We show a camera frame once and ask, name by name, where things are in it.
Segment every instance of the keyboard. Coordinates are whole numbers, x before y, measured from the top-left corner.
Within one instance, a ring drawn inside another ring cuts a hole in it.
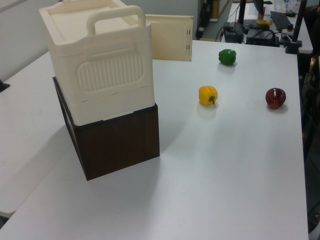
[[[271,18],[276,29],[281,33],[283,29],[288,29],[288,25],[291,24],[286,14],[277,11],[271,11]]]

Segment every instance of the green bell pepper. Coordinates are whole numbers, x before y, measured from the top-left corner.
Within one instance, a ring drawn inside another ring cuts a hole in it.
[[[219,60],[222,64],[230,66],[236,61],[236,55],[236,51],[231,49],[224,49],[219,52]]]

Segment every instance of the gray wall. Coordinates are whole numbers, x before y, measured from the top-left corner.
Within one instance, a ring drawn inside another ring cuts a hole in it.
[[[48,51],[38,9],[52,6],[58,0],[12,2],[17,4],[0,9],[0,79],[3,81]]]
[[[193,16],[193,39],[198,19],[200,0],[121,0],[126,5],[137,5],[145,14]]]

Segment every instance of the yellow bell pepper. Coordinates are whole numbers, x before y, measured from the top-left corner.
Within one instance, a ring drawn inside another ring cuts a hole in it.
[[[199,88],[199,101],[203,105],[215,104],[218,99],[218,91],[213,86],[202,86]]]

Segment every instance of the beige board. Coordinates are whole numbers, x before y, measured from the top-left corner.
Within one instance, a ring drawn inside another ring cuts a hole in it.
[[[192,16],[146,15],[151,23],[153,59],[191,61]]]

